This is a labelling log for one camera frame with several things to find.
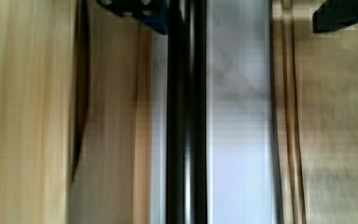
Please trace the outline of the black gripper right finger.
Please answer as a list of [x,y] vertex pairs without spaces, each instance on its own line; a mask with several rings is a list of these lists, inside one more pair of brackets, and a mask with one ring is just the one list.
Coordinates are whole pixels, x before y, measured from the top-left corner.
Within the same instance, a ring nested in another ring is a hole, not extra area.
[[312,15],[315,34],[330,33],[358,23],[358,0],[326,0]]

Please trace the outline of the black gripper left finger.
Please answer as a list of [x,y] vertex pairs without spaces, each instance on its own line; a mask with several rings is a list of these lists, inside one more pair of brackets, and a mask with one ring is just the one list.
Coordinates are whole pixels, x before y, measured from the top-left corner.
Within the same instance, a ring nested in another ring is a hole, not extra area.
[[168,0],[96,0],[119,17],[132,17],[161,35],[168,29]]

